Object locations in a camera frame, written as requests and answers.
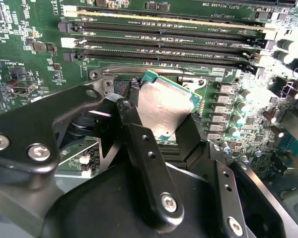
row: black dimm slot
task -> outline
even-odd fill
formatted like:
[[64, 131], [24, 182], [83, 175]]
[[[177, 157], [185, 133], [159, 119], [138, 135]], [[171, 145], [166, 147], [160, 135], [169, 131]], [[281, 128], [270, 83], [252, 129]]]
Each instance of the black dimm slot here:
[[[121, 47], [122, 45], [119, 44], [97, 44], [97, 43], [89, 43], [87, 44], [89, 46], [102, 46], [102, 47]], [[134, 47], [135, 49], [140, 49], [140, 50], [147, 50], [147, 51], [166, 51], [166, 52], [175, 52], [177, 49], [173, 48], [152, 48], [152, 47], [141, 47], [141, 46], [133, 46], [133, 45], [124, 45], [124, 47]], [[203, 57], [203, 58], [209, 58], [209, 59], [222, 59], [222, 60], [241, 60], [241, 56], [239, 55], [233, 55], [233, 54], [224, 54], [224, 53], [219, 53], [219, 52], [208, 52], [208, 51], [193, 51], [193, 50], [182, 50], [182, 53], [186, 54], [199, 54], [198, 56], [188, 56], [185, 55], [186, 57]]]
[[119, 44], [119, 45], [133, 45], [133, 46], [144, 46], [144, 47], [157, 47], [157, 48], [173, 48], [175, 50], [197, 50], [197, 51], [208, 51], [208, 52], [221, 52], [231, 53], [234, 55], [241, 56], [245, 50], [239, 48], [225, 48], [225, 47], [212, 47], [196, 44], [185, 44], [180, 42], [158, 42], [150, 40], [135, 40], [126, 38], [104, 38], [104, 37], [83, 37], [79, 41], [87, 40], [86, 43], [100, 43], [100, 44]]
[[[83, 31], [86, 32], [108, 32], [106, 30], [97, 30], [97, 29], [92, 29], [92, 28], [83, 28]], [[148, 37], [156, 37], [156, 38], [173, 38], [173, 39], [183, 39], [183, 40], [206, 40], [210, 42], [222, 42], [222, 43], [230, 43], [230, 44], [244, 44], [248, 45], [247, 40], [245, 41], [234, 41], [234, 40], [228, 40], [228, 39], [215, 39], [213, 37], [190, 37], [190, 36], [177, 36], [177, 35], [168, 35], [168, 34], [152, 34], [152, 33], [146, 33], [146, 32], [125, 32], [125, 31], [115, 31], [115, 33], [121, 33], [121, 34], [126, 34], [126, 35], [142, 35], [142, 36], [148, 36]]]
[[168, 17], [168, 18], [175, 18], [175, 19], [186, 19], [186, 20], [196, 20], [196, 21], [208, 21], [210, 22], [218, 22], [218, 23], [234, 23], [240, 25], [256, 25], [256, 26], [263, 26], [264, 23], [261, 22], [252, 22], [252, 21], [243, 21], [243, 20], [235, 20], [235, 19], [223, 19], [218, 17], [204, 17], [204, 16], [194, 16], [194, 15], [183, 15], [183, 14], [172, 14], [166, 12], [159, 12], [159, 11], [137, 11], [137, 10], [123, 10], [123, 9], [109, 9], [109, 8], [99, 8], [99, 7], [88, 7], [88, 6], [78, 6], [78, 11], [89, 11], [89, 12], [103, 12], [103, 13], [116, 13], [116, 14], [126, 14], [126, 15], [142, 15], [142, 16], [156, 16], [156, 17]]
[[147, 27], [147, 26], [132, 26], [132, 25], [119, 25], [119, 24], [106, 24], [106, 23], [95, 23], [95, 22], [74, 22], [79, 28], [96, 28], [98, 30], [114, 30], [114, 31], [126, 31], [136, 33], [154, 33], [154, 34], [171, 34], [179, 36], [199, 36], [204, 38], [224, 38], [231, 40], [246, 40], [245, 36], [226, 34], [226, 33], [215, 33], [215, 32], [200, 32], [192, 31], [187, 29], [170, 29], [170, 28], [158, 28], [158, 27]]
[[165, 56], [165, 55], [155, 55], [146, 53], [126, 53], [126, 52], [94, 52], [85, 51], [82, 53], [86, 58], [101, 58], [106, 57], [107, 59], [122, 59], [122, 60], [143, 60], [143, 61], [156, 61], [156, 62], [167, 62], [171, 64], [178, 63], [193, 63], [193, 64], [209, 64], [210, 66], [229, 66], [229, 67], [239, 67], [240, 62], [235, 61], [225, 61], [225, 60], [215, 60], [215, 59], [202, 59], [198, 57], [176, 57], [176, 56]]

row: ram slot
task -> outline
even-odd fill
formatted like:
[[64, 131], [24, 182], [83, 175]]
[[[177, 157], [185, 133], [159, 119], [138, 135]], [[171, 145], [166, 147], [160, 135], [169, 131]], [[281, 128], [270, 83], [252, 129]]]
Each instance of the ram slot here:
[[134, 52], [134, 53], [153, 53], [156, 55], [173, 55], [180, 57], [201, 57], [207, 59], [221, 60], [244, 60], [243, 54], [226, 54], [212, 51], [195, 51], [195, 50], [180, 50], [175, 48], [165, 47], [145, 47], [131, 44], [109, 44], [109, 43], [94, 43], [85, 42], [82, 48], [89, 48], [97, 51], [112, 51], [112, 52]]

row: green circuit board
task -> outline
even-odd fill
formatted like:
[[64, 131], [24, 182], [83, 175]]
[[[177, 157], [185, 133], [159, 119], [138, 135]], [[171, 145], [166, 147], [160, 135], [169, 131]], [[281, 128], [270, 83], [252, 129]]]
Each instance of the green circuit board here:
[[[235, 158], [246, 155], [263, 175], [282, 138], [262, 114], [278, 108], [279, 126], [296, 103], [291, 97], [272, 101], [270, 89], [277, 77], [294, 78], [278, 55], [290, 53], [280, 42], [297, 39], [296, 1], [0, 0], [0, 113], [92, 82], [93, 70], [177, 70], [203, 80], [199, 85], [165, 76], [202, 96], [197, 110], [209, 139], [227, 142]], [[245, 89], [259, 97], [241, 113], [237, 105], [245, 101]], [[225, 101], [219, 99], [223, 94], [229, 95]], [[215, 106], [224, 117], [213, 132]], [[235, 115], [246, 123], [236, 124]], [[239, 130], [238, 138], [232, 127]], [[77, 158], [69, 163], [70, 169], [62, 170], [80, 173]]]

